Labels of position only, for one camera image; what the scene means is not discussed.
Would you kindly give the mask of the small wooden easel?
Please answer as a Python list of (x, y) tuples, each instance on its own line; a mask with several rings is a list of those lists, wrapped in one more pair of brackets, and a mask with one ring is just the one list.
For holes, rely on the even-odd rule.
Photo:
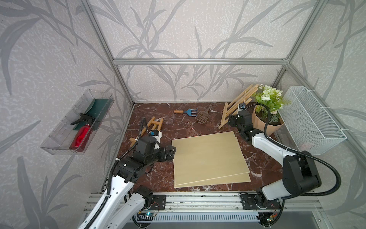
[[(157, 130), (157, 131), (161, 131), (162, 126), (163, 126), (163, 122), (164, 119), (163, 118), (158, 118), (155, 119), (155, 116), (153, 116), (149, 122), (147, 123), (147, 127), (149, 128), (149, 130)], [(146, 127), (143, 128), (141, 136), (144, 135), (144, 133), (146, 132)], [(134, 143), (136, 142), (136, 138), (130, 138), (129, 141), (131, 142), (130, 147), (132, 147), (134, 145)]]

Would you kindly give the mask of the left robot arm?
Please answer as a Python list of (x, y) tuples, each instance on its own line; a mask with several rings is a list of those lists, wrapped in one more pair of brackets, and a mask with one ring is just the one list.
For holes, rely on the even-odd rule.
[(136, 140), (132, 150), (131, 157), (115, 160), (106, 191), (80, 225), (81, 229), (121, 229), (139, 211), (152, 206), (153, 192), (149, 188), (140, 186), (131, 196), (128, 193), (148, 167), (173, 161), (176, 147), (162, 147), (160, 137), (147, 135)]

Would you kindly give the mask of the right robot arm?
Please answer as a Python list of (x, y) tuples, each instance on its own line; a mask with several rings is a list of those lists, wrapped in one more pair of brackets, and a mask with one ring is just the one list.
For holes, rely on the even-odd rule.
[(254, 147), (268, 154), (282, 166), (282, 178), (258, 189), (257, 196), (263, 201), (289, 199), (320, 187), (322, 182), (315, 161), (309, 158), (310, 154), (305, 152), (302, 156), (280, 147), (265, 130), (254, 128), (250, 116), (249, 111), (241, 110), (235, 115), (230, 115), (228, 123), (237, 128), (245, 141), (251, 142)]

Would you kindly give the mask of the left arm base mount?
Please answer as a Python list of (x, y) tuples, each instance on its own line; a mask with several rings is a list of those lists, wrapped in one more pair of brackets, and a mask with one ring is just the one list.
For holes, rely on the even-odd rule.
[(166, 195), (150, 195), (145, 200), (144, 210), (165, 210)]

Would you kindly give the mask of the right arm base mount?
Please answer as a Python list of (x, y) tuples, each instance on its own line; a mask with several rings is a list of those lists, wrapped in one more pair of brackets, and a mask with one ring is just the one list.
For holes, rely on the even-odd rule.
[(242, 192), (239, 194), (244, 210), (280, 210), (281, 203), (278, 199), (267, 200), (258, 197), (257, 194)]

